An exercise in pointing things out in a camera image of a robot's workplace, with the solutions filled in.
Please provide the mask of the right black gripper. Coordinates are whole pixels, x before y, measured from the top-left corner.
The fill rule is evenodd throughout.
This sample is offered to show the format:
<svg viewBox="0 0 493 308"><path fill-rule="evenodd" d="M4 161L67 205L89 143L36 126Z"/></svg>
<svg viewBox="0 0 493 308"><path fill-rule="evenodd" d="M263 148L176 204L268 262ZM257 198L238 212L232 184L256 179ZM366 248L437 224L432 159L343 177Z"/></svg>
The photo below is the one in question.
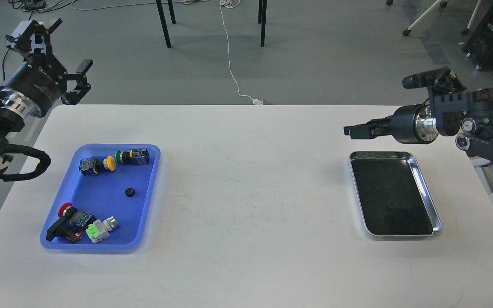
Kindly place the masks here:
<svg viewBox="0 0 493 308"><path fill-rule="evenodd" d="M374 119L373 124L358 124L344 127L344 134L351 139L375 139L391 135L403 144L427 144L418 131L416 122L421 105L399 107L393 115L383 119Z"/></svg>

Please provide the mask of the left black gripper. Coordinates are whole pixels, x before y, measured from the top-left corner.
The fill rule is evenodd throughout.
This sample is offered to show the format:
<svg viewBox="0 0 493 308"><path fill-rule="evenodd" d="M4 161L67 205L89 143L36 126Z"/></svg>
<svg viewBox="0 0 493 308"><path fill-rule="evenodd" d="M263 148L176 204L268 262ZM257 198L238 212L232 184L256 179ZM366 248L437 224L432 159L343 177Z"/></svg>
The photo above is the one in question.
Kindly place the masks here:
<svg viewBox="0 0 493 308"><path fill-rule="evenodd" d="M50 35L61 24L61 19L43 23L26 20L11 35L6 35L6 47L20 54L23 61L0 85L4 109L22 118L41 118L57 99L61 98L64 105L76 105L90 91L86 73L93 60L83 60L74 74L68 74L53 55ZM66 92L68 81L76 82L76 86Z"/></svg>

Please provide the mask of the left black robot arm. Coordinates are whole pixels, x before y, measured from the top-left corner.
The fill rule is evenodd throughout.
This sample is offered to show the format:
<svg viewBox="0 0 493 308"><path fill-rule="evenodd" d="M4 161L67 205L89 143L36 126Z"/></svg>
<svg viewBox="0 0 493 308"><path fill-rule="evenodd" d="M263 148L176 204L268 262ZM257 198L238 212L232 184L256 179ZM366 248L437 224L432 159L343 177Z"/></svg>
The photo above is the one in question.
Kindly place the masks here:
<svg viewBox="0 0 493 308"><path fill-rule="evenodd" d="M22 21L6 47L23 58L20 66L0 85L0 180L30 180L43 174L50 165L48 154L29 146L11 144L6 136L25 127L27 117L45 117L60 99L76 105L90 91L86 73L93 64L84 60L69 73L53 54L51 34L61 19L47 23Z"/></svg>

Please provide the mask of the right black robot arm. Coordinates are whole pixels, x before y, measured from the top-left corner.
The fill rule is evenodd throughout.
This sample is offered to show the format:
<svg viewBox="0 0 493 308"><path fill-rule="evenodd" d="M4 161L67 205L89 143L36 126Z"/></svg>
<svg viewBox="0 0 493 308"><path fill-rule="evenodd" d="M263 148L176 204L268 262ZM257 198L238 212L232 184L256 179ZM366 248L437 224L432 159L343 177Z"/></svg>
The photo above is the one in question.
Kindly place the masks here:
<svg viewBox="0 0 493 308"><path fill-rule="evenodd" d="M430 144L453 136L469 157L493 162L493 89L438 93L428 88L426 103L399 107L393 115L344 127L351 139L391 135L402 144Z"/></svg>

